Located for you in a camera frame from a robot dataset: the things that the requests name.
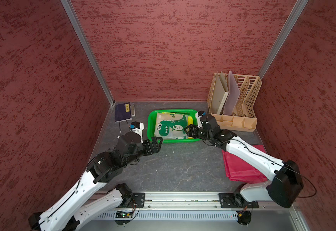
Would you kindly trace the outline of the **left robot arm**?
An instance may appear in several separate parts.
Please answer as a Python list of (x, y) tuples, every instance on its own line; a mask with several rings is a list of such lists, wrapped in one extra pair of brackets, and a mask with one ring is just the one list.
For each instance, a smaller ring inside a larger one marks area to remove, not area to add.
[(99, 189), (106, 186), (123, 169), (143, 156), (160, 151), (163, 139), (152, 137), (143, 140), (135, 132), (118, 139), (113, 150), (96, 155), (87, 165), (75, 185), (53, 206), (44, 212), (32, 214), (28, 221), (35, 231), (78, 231), (101, 213), (133, 203), (132, 191), (125, 184), (118, 184), (106, 196), (85, 205)]

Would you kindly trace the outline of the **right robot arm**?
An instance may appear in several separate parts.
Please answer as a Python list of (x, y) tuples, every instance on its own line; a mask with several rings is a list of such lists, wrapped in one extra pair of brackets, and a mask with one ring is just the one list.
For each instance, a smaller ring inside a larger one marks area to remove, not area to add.
[(200, 125), (189, 125), (184, 131), (193, 138), (209, 141), (210, 144), (244, 160), (266, 178), (262, 183), (246, 183), (234, 194), (239, 203), (273, 201), (283, 208), (290, 208), (300, 197), (305, 176), (292, 160), (283, 161), (272, 157), (245, 142), (230, 130), (223, 130), (215, 117), (206, 114), (200, 117)]

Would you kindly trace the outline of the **green plastic basket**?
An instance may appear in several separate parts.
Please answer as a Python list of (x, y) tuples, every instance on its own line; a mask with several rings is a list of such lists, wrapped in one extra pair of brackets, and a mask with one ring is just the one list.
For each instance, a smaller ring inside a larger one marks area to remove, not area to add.
[(161, 109), (149, 114), (147, 136), (163, 138), (164, 143), (188, 143), (199, 139), (189, 139), (184, 129), (191, 124), (197, 125), (196, 110)]

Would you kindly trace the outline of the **pink folded raincoat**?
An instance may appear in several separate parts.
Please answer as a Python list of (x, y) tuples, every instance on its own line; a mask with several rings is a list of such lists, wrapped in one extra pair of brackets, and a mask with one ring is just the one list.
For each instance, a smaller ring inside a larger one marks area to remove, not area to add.
[(268, 179), (259, 170), (241, 158), (222, 150), (226, 177), (231, 181), (244, 183), (261, 183)]

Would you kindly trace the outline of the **dark blue book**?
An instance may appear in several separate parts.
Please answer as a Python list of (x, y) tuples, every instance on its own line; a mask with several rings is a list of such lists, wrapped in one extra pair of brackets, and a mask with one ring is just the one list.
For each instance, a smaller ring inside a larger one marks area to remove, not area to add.
[(132, 120), (135, 117), (135, 107), (131, 103), (123, 103), (115, 106), (115, 122)]

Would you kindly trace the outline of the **beige file organizer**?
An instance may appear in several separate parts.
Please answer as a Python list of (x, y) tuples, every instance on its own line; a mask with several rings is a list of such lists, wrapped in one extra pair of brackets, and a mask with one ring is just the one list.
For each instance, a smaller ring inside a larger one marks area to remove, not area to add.
[(222, 129), (233, 131), (254, 132), (257, 127), (257, 118), (254, 112), (254, 104), (261, 88), (262, 82), (259, 76), (234, 74), (240, 96), (231, 115), (222, 112), (217, 115), (211, 112), (212, 91), (215, 80), (214, 73), (207, 97), (208, 113), (214, 116)]

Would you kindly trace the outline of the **grey purple folder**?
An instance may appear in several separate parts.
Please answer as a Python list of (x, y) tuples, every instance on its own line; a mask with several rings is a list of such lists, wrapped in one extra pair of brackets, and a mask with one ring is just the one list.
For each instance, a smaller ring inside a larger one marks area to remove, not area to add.
[(238, 88), (237, 82), (235, 80), (235, 77), (232, 71), (228, 73), (227, 84), (228, 84), (229, 94), (228, 94), (227, 100), (223, 107), (223, 114), (231, 115), (233, 110), (236, 107), (238, 98), (240, 96), (240, 90)]

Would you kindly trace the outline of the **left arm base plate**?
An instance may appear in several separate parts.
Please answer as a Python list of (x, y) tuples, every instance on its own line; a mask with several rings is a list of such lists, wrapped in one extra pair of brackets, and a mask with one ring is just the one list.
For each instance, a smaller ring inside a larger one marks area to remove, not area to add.
[(126, 199), (123, 198), (119, 208), (143, 208), (145, 204), (144, 192), (133, 192)]

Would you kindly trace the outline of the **aluminium front rail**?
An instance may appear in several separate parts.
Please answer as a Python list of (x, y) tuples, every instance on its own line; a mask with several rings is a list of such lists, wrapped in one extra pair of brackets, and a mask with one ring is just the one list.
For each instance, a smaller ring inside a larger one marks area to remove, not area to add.
[(142, 210), (251, 210), (250, 203), (237, 208), (225, 196), (228, 194), (220, 192), (145, 192), (135, 202)]

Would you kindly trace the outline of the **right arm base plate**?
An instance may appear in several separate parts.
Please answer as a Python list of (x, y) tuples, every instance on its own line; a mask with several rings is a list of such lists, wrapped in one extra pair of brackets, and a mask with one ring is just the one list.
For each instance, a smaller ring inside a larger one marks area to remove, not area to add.
[(252, 209), (259, 208), (257, 201), (248, 202), (239, 193), (219, 193), (221, 208)]

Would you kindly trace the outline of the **left corner aluminium post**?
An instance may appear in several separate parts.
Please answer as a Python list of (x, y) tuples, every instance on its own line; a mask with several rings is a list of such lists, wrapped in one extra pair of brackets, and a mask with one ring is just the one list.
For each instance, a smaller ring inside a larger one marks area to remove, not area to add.
[(75, 12), (75, 9), (72, 5), (72, 2), (70, 0), (61, 0), (60, 1), (66, 11), (66, 14), (73, 26), (73, 29), (79, 39), (79, 42), (81, 43), (81, 46), (94, 70), (94, 73), (108, 99), (109, 104), (113, 107), (115, 104), (114, 97), (112, 96), (112, 93), (105, 81), (104, 75), (102, 73), (102, 70), (97, 62), (97, 59), (94, 55), (94, 52), (92, 51), (92, 48), (87, 40), (87, 37), (84, 33), (84, 30), (81, 26), (81, 23), (77, 17), (77, 14)]

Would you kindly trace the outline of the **corner aluminium post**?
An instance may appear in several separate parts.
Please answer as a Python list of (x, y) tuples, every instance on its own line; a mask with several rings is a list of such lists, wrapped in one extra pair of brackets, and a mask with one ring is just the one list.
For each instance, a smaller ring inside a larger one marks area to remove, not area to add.
[(81, 23), (77, 17), (77, 14), (75, 12), (75, 9), (72, 5), (72, 2), (70, 0), (61, 0), (60, 1), (66, 11), (66, 14), (73, 26), (73, 29), (79, 39), (79, 42), (81, 43), (81, 46), (94, 70), (94, 73), (108, 99), (109, 104), (113, 107), (115, 104), (114, 97), (112, 96), (112, 93), (105, 81), (104, 75), (102, 73), (102, 70), (97, 62), (97, 59), (94, 55), (94, 52), (92, 51), (92, 48), (87, 40), (87, 37), (84, 33), (84, 30), (81, 26)]
[(271, 64), (276, 58), (279, 50), (282, 48), (284, 42), (286, 41), (287, 37), (289, 36), (290, 32), (292, 31), (293, 27), (295, 26), (297, 20), (299, 19), (300, 15), (304, 11), (308, 2), (309, 0), (297, 0), (296, 1), (279, 35), (277, 36), (272, 48), (270, 49), (262, 67), (259, 70), (258, 75), (261, 80), (266, 75), (268, 69), (270, 68)]

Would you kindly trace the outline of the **right corner aluminium post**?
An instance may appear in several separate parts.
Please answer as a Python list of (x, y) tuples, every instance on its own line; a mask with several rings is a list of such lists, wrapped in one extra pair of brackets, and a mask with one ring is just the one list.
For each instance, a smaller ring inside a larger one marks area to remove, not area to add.
[(295, 26), (297, 20), (299, 19), (300, 15), (304, 11), (308, 2), (309, 0), (297, 0), (296, 1), (279, 35), (277, 36), (272, 48), (270, 49), (262, 67), (259, 70), (258, 75), (261, 80), (266, 75), (268, 69), (270, 68), (271, 64), (276, 58), (279, 50), (282, 48), (284, 42), (286, 41), (287, 37), (289, 36), (290, 32), (292, 31), (293, 27)]

